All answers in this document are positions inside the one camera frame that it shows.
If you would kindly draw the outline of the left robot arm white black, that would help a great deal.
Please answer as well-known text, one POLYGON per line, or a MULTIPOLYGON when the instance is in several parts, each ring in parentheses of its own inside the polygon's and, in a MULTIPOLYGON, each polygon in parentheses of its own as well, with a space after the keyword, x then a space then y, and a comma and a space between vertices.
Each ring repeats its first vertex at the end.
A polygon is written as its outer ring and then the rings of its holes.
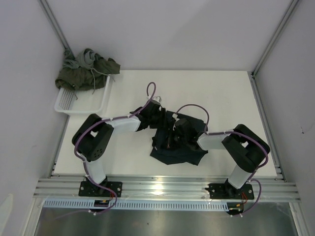
POLYGON ((74 154, 83 162, 87 179, 91 182, 89 190, 97 197, 106 193, 107 176, 101 164, 113 135, 138 132, 147 128, 158 129, 166 124, 166 109, 156 100, 149 100, 126 115, 102 118, 91 114, 72 138, 74 154))

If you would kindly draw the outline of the right aluminium corner post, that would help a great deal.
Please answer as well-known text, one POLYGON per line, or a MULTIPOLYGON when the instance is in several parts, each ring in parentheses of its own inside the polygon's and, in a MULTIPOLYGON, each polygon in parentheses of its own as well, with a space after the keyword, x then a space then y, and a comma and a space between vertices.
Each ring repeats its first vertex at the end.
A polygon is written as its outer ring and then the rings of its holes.
POLYGON ((272 50, 276 46, 278 40, 280 39, 281 35, 283 34, 285 28, 288 26, 290 19, 293 17, 295 11, 297 10, 301 0, 291 0, 289 2, 288 7, 286 8, 281 20, 277 24, 275 31, 273 32, 270 40, 268 41, 267 46, 265 47, 262 55, 260 56, 258 62, 256 63, 253 71, 251 72, 251 76, 255 79, 258 75, 259 71, 266 63, 268 57, 270 56, 272 50))

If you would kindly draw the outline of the aluminium corner post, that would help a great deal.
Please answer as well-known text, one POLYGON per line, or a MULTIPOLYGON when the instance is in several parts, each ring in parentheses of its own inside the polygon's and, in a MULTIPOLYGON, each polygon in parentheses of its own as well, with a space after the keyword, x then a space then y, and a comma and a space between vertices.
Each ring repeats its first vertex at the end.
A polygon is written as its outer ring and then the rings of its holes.
POLYGON ((44 12, 45 16, 47 17, 47 20, 49 22, 49 24, 51 25, 53 31, 55 32, 58 40, 60 41, 62 47, 64 48, 64 50, 68 50, 71 54, 73 54, 70 45, 63 33, 63 30, 57 20, 57 18, 55 17, 55 14, 49 4, 49 2, 47 0, 38 0, 38 3, 42 9, 42 11, 44 12))
POLYGON ((265 47, 262 55, 260 56, 258 62, 256 63, 253 71, 251 72, 251 76, 255 79, 258 75, 259 71, 266 63, 268 57, 270 56, 272 50, 276 46, 278 40, 280 39, 281 35, 283 34, 285 28, 288 26, 290 19, 293 17, 295 11, 297 10, 301 0, 291 0, 289 2, 288 7, 286 8, 281 20, 277 24, 275 31, 273 32, 270 40, 268 41, 267 46, 265 47))

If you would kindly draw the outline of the grey shorts with drawstring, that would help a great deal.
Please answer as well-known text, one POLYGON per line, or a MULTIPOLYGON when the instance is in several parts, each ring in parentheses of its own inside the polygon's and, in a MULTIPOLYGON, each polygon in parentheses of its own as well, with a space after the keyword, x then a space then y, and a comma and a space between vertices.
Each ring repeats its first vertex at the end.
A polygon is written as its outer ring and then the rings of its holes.
POLYGON ((63 53, 63 68, 78 69, 79 67, 91 70, 94 63, 99 60, 101 56, 92 49, 86 48, 81 51, 76 57, 69 49, 63 53))

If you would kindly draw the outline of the left aluminium corner post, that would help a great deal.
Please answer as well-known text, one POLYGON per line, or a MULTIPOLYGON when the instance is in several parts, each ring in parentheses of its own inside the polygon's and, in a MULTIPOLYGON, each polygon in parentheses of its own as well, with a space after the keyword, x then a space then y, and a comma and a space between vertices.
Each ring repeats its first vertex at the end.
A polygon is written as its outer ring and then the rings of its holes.
POLYGON ((42 9, 42 11, 44 12, 45 16, 47 17, 47 20, 49 22, 49 24, 51 25, 53 31, 55 32, 58 40, 60 41, 62 47, 64 48, 64 50, 68 50, 71 54, 73 54, 70 45, 63 33, 63 30, 57 20, 57 18, 55 17, 55 14, 49 4, 49 2, 47 0, 38 0, 38 3, 42 9))

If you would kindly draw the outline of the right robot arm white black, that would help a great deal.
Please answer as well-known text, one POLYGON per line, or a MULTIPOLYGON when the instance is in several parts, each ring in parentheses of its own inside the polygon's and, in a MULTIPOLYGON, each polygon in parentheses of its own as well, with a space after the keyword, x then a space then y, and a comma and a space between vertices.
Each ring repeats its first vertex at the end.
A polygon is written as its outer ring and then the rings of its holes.
POLYGON ((233 199, 242 194, 242 187, 269 160, 269 145, 243 124, 228 131, 201 133, 188 119, 176 118, 172 131, 175 143, 193 152, 224 149, 229 153, 236 166, 224 183, 224 191, 233 199))

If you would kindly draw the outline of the dark navy shorts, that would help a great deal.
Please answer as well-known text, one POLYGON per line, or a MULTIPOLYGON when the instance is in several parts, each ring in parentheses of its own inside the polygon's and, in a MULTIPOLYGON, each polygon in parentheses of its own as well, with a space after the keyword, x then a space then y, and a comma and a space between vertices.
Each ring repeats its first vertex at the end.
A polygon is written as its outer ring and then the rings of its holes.
POLYGON ((166 126, 158 128, 155 135, 152 137, 153 149, 150 156, 166 165, 181 163, 199 165, 201 159, 208 154, 207 150, 203 150, 197 144, 197 139, 203 134, 205 123, 201 119, 178 114, 179 119, 188 119, 197 131, 195 141, 192 145, 181 145, 174 139, 173 126, 176 121, 172 118, 172 115, 173 112, 166 112, 166 126))

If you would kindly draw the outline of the olive green shorts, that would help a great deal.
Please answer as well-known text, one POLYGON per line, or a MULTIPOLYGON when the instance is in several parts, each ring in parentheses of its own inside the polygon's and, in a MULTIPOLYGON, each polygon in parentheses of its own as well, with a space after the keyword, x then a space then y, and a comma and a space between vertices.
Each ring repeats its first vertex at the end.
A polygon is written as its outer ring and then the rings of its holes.
POLYGON ((113 59, 100 58, 94 62, 92 69, 63 68, 55 80, 55 85, 59 89, 72 91, 101 89, 105 87, 107 77, 119 74, 120 68, 121 66, 113 59))

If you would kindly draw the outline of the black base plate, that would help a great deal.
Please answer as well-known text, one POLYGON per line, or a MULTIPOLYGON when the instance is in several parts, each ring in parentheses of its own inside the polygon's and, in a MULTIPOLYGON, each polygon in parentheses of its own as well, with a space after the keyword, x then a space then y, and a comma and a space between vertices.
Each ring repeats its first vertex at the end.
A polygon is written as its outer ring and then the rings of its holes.
POLYGON ((240 200, 243 194, 248 200, 254 199, 251 184, 244 184, 240 189, 236 189, 225 183, 209 183, 205 190, 209 192, 210 198, 215 200, 240 200))
MULTIPOLYGON (((123 189, 122 182, 105 181, 101 185, 114 191, 118 198, 121 197, 123 189)), ((97 187, 96 185, 92 184, 89 180, 85 180, 80 183, 78 195, 80 197, 115 197, 115 195, 112 192, 97 187)))

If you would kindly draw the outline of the aluminium mounting rail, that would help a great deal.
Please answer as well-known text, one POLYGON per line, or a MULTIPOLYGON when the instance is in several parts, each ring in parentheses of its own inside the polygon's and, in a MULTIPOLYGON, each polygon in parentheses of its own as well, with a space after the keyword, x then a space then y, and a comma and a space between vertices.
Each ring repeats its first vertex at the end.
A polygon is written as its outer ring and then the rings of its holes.
MULTIPOLYGON (((136 177, 109 176, 109 181, 122 182, 121 199, 151 201, 202 201, 208 200, 205 190, 209 183, 224 182, 224 178, 211 177, 136 177)), ((52 176, 41 178, 35 188, 35 198, 77 198, 83 176, 52 176)), ((282 179, 260 179, 251 182, 255 195, 261 193, 263 203, 300 202, 295 183, 282 179)))

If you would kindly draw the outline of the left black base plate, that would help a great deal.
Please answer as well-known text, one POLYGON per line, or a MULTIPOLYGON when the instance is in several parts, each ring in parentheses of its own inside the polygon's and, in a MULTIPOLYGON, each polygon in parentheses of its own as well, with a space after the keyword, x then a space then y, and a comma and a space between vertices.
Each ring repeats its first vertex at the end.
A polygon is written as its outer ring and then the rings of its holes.
MULTIPOLYGON (((114 191, 118 198, 121 197, 123 189, 122 182, 105 181, 101 185, 114 191)), ((78 195, 80 197, 115 197, 115 195, 112 192, 97 187, 96 185, 92 184, 89 180, 85 180, 80 183, 78 195)))

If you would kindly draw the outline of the white plastic basket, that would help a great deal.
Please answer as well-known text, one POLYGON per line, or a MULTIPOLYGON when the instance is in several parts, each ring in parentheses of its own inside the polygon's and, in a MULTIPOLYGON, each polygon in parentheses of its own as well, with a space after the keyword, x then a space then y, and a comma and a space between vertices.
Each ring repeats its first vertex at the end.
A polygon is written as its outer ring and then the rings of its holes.
POLYGON ((61 88, 54 109, 56 112, 72 115, 100 114, 108 105, 113 79, 108 76, 105 87, 89 91, 69 91, 61 88))

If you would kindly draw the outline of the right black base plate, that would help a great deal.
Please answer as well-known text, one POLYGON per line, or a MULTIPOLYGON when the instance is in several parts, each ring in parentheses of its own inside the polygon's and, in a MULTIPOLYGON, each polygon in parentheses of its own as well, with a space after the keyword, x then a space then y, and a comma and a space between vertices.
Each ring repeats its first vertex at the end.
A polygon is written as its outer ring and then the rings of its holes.
POLYGON ((236 189, 225 183, 209 183, 205 190, 209 192, 210 198, 215 200, 240 200, 243 194, 248 200, 254 199, 251 184, 244 184, 240 189, 236 189))

